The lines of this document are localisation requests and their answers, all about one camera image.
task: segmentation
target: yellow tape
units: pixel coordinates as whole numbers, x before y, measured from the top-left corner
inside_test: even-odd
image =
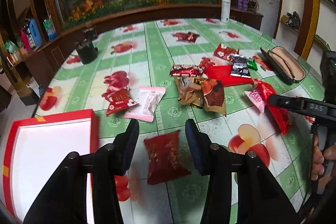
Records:
[[[45,119],[43,116],[41,116],[41,117],[36,117],[36,120],[37,120],[38,122],[46,122],[46,119]]]
[[[9,168],[5,165],[2,166],[2,175],[9,177]]]

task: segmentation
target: hand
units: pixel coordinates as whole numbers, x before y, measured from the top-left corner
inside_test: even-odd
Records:
[[[324,154],[319,150],[318,147],[319,138],[317,136],[314,137],[314,153],[313,153],[313,166],[311,168],[311,180],[317,180],[319,175],[323,175],[324,167],[323,162],[324,159],[327,160],[336,160],[336,145],[329,147],[325,150]]]

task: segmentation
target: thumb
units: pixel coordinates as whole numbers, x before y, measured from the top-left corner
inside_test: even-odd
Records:
[[[325,150],[324,157],[327,160],[336,160],[336,145],[333,145]]]

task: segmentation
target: open box lid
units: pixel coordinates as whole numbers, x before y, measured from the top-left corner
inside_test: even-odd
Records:
[[[23,222],[33,201],[72,151],[98,149],[99,120],[92,109],[13,122],[3,162],[6,208]],[[87,223],[93,224],[91,176],[87,180]]]

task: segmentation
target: purple bottle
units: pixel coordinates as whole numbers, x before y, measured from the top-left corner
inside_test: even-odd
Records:
[[[247,11],[248,4],[249,4],[249,0],[243,0],[243,10]]]
[[[238,8],[239,10],[242,10],[242,9],[243,9],[243,0],[238,0],[237,8]]]

